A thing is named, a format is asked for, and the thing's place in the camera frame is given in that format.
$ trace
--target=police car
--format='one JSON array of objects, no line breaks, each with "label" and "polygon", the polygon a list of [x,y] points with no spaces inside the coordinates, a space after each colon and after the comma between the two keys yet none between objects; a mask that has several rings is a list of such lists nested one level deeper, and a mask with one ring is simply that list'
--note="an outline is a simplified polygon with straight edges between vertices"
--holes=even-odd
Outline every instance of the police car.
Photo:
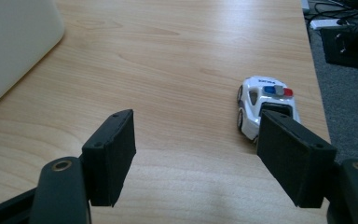
[{"label": "police car", "polygon": [[300,122],[293,91],[272,77],[248,77],[238,89],[237,126],[250,140],[256,140],[264,109],[280,112]]}]

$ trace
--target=wooden surface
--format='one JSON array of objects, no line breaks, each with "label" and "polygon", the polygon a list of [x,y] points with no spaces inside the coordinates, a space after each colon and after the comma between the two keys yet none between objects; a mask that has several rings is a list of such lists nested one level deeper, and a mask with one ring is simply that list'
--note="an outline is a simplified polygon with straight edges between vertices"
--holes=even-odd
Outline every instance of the wooden surface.
[{"label": "wooden surface", "polygon": [[236,127],[246,77],[291,87],[329,140],[300,2],[58,0],[62,41],[0,100],[0,203],[134,110],[137,154],[94,223],[325,223],[295,208]]}]

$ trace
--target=tire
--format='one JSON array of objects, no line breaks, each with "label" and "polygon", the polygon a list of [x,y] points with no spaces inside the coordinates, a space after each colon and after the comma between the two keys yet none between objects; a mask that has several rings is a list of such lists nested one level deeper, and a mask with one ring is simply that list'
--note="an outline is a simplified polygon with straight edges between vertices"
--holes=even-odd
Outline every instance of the tire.
[{"label": "tire", "polygon": [[242,110],[240,110],[238,112],[238,117],[237,117],[237,127],[240,131],[242,129],[242,124],[243,124],[243,112]]},{"label": "tire", "polygon": [[242,97],[242,90],[243,90],[243,87],[240,86],[240,88],[238,89],[238,93],[237,93],[237,103],[239,104],[240,101],[241,101],[241,97]]}]

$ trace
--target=toy car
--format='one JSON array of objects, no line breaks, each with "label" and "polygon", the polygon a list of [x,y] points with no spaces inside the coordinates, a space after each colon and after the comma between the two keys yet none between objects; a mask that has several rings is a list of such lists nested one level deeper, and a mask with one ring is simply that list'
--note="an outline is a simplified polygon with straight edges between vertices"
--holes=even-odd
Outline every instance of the toy car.
[{"label": "toy car", "polygon": [[238,89],[237,102],[237,126],[250,140],[255,141],[258,136],[264,109],[280,112],[300,122],[293,91],[272,77],[246,78]]}]

